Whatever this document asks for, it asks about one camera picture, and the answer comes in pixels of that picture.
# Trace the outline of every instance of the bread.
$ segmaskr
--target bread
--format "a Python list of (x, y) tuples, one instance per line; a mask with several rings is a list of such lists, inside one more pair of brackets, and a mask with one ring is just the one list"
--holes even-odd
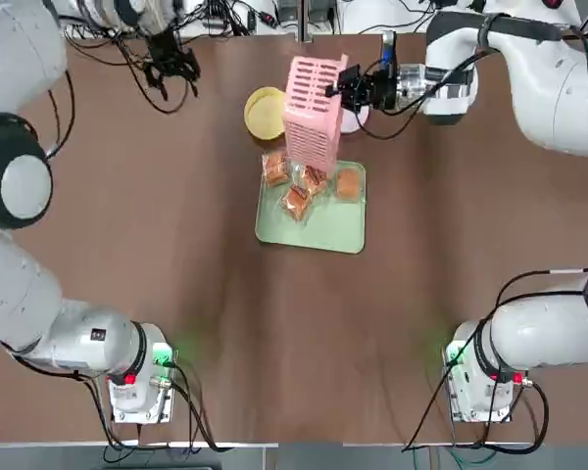
[(344, 168), (337, 173), (337, 197), (342, 201), (356, 203), (362, 197), (360, 173), (353, 168)]
[(307, 192), (311, 197), (314, 197), (326, 189), (326, 173), (324, 171), (320, 171), (311, 166), (305, 166), (301, 172), (301, 177), (305, 189), (307, 189)]
[(287, 194), (281, 200), (283, 208), (290, 216), (300, 222), (305, 216), (305, 211), (310, 205), (312, 197), (300, 186), (292, 185)]
[(264, 156), (264, 178), (270, 188), (288, 181), (285, 150), (277, 150)]

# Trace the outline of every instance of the pink container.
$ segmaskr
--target pink container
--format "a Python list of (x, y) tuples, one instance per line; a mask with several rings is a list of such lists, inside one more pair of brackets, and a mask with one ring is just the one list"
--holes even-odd
[(337, 81), (349, 58), (341, 61), (295, 57), (285, 90), (285, 141), (288, 158), (328, 174), (335, 170), (340, 143), (340, 96), (324, 96), (326, 85)]

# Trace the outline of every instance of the light green tray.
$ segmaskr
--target light green tray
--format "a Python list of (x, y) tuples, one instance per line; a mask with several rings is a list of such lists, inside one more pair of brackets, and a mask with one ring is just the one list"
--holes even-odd
[(255, 234), (262, 242), (315, 248), (341, 253), (359, 253), (364, 248), (366, 229), (366, 170), (360, 164), (338, 162), (337, 169), (354, 168), (362, 175), (362, 200), (345, 203), (330, 195), (313, 204), (307, 221), (294, 221), (280, 205), (288, 185), (266, 186), (262, 178)]

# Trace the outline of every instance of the yellow plate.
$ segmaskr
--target yellow plate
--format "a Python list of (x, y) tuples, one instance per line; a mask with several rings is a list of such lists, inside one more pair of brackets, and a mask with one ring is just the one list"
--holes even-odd
[(285, 131), (283, 102), (285, 93), (271, 86), (255, 91), (244, 107), (246, 127), (258, 139), (272, 140)]

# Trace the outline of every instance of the white robotic arm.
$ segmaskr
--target white robotic arm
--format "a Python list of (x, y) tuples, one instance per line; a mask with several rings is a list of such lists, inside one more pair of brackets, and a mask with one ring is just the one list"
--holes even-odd
[[(132, 10), (133, 19), (157, 34), (166, 25), (168, 8), (178, 2), (141, 3), (143, 10)], [(126, 8), (139, 7), (128, 1), (0, 1), (0, 342), (38, 367), (106, 374), (116, 420), (166, 422), (172, 416), (172, 390), (160, 388), (159, 379), (171, 375), (162, 364), (173, 357), (159, 328), (131, 322), (111, 308), (63, 299), (52, 273), (3, 231), (39, 220), (52, 198), (46, 154), (34, 129), (15, 113), (66, 70), (55, 5), (75, 21), (87, 12), (101, 26), (117, 28), (128, 27)], [(122, 11), (113, 10), (115, 5)]]
[[(354, 66), (326, 94), (341, 93), (342, 106), (351, 111), (358, 111), (359, 103), (396, 113), (420, 99), (432, 122), (454, 124), (473, 103), (478, 84), (474, 65), (456, 68), (479, 47), (496, 50), (508, 67), (523, 134), (541, 147), (588, 156), (587, 58), (564, 41), (565, 23), (559, 11), (539, 1), (489, 0), (483, 15), (444, 8), (427, 28), (424, 65), (398, 65), (396, 38), (386, 33), (380, 70), (361, 76)], [(588, 272), (577, 274), (576, 282), (557, 290), (585, 296), (517, 300), (501, 306), (487, 323), (460, 326), (444, 351), (445, 362), (454, 363), (465, 347), (449, 375), (454, 420), (507, 419), (515, 372), (588, 362)]]
[[(588, 156), (586, 57), (562, 40), (562, 25), (538, 23), (541, 11), (552, 10), (533, 10), (535, 21), (500, 17), (485, 36), (489, 47), (499, 51), (508, 66), (516, 122), (524, 135), (541, 147)], [(427, 30), (426, 66), (451, 70), (471, 56), (486, 19), (466, 10), (440, 11)], [(425, 102), (426, 115), (467, 111), (471, 100), (449, 98), (444, 95), (445, 88), (440, 90), (441, 97)]]

